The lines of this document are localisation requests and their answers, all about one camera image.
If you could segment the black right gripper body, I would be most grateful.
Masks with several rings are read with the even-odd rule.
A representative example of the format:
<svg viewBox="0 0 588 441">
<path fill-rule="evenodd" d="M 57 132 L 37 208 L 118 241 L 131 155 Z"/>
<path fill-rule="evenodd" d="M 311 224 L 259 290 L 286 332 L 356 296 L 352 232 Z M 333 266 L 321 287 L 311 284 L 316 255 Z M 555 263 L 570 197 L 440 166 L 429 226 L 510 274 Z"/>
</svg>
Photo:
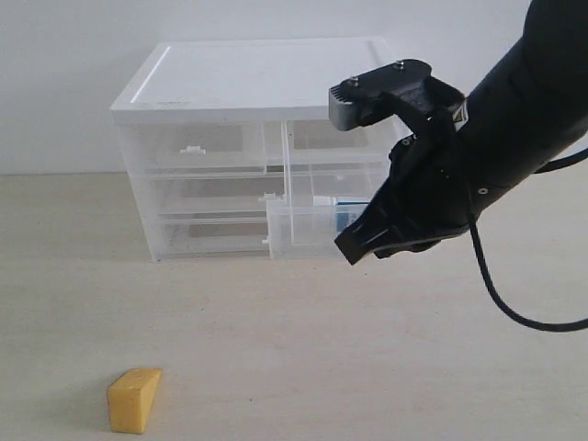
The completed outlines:
<svg viewBox="0 0 588 441">
<path fill-rule="evenodd" d="M 397 210 L 405 233 L 439 234 L 442 242 L 469 228 L 453 118 L 464 96 L 434 77 L 425 82 L 425 90 L 435 109 L 424 130 L 412 131 L 390 151 L 389 177 L 370 203 Z"/>
</svg>

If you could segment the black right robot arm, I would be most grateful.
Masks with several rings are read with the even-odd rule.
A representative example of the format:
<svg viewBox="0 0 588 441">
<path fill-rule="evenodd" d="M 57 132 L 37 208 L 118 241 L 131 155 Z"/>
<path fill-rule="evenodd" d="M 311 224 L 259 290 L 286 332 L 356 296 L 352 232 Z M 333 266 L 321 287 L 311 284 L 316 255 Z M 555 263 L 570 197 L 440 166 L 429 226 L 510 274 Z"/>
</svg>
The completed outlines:
<svg viewBox="0 0 588 441">
<path fill-rule="evenodd" d="M 586 133 L 587 4 L 532 2 L 521 38 L 468 95 L 407 59 L 346 79 L 329 98 L 338 130 L 396 116 L 411 132 L 336 246 L 350 263 L 425 251 Z"/>
</svg>

